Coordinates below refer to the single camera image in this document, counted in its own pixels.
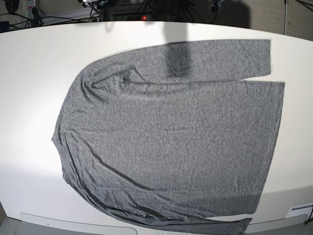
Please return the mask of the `black power strip red light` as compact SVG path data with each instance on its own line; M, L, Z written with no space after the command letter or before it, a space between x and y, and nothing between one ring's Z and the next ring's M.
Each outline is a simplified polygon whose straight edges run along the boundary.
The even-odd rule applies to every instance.
M100 18L99 22L107 22L107 21L151 21L151 15L116 15L116 16L107 16Z

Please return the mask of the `grey tripod pole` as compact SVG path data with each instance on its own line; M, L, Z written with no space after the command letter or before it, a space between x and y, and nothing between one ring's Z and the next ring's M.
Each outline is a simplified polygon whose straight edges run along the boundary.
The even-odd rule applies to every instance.
M289 4L289 1L284 0L284 6L285 6L284 8L284 32L283 32L284 35L287 34L288 4Z

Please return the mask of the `grey long-sleeve T-shirt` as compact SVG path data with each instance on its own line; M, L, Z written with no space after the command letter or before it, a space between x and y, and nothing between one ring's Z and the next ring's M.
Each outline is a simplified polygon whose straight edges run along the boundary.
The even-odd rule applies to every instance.
M73 81L52 141L64 180L133 225L241 235L274 154L283 82L270 40L177 42L119 53Z

